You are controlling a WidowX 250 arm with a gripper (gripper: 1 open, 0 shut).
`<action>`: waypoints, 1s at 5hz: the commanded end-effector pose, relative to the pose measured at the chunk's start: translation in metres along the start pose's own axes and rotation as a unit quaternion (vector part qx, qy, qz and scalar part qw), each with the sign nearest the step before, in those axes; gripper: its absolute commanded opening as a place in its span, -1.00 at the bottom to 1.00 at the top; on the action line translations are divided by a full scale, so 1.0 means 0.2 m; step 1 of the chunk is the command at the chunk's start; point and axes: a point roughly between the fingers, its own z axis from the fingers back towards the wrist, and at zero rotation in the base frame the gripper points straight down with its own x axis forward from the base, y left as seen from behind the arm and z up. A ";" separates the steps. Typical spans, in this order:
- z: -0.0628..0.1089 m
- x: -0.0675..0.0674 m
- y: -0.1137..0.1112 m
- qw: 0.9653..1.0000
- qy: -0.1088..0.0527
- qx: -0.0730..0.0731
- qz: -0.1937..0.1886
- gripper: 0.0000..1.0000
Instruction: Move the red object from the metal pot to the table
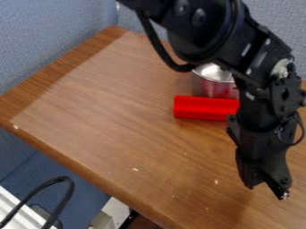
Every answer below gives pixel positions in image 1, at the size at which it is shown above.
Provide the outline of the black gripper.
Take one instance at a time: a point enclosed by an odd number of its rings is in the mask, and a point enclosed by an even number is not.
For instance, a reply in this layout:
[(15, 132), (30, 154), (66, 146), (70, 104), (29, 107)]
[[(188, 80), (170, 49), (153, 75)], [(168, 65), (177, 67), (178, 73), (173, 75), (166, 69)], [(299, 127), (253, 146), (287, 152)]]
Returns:
[(265, 132), (245, 129), (234, 115), (229, 116), (228, 121), (228, 133), (237, 145), (236, 163), (244, 185), (252, 190), (265, 182), (277, 198), (287, 199), (292, 187), (287, 154), (296, 136), (295, 118)]

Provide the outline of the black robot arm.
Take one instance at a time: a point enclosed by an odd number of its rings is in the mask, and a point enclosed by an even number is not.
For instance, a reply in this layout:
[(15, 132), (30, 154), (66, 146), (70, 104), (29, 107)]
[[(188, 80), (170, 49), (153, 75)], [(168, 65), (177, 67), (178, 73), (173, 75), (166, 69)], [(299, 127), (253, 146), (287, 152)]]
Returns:
[(304, 140), (306, 104), (292, 49), (256, 21), (244, 0), (118, 0), (142, 22), (165, 63), (178, 72), (217, 64), (233, 74), (240, 109), (228, 118), (239, 173), (289, 197), (288, 150)]

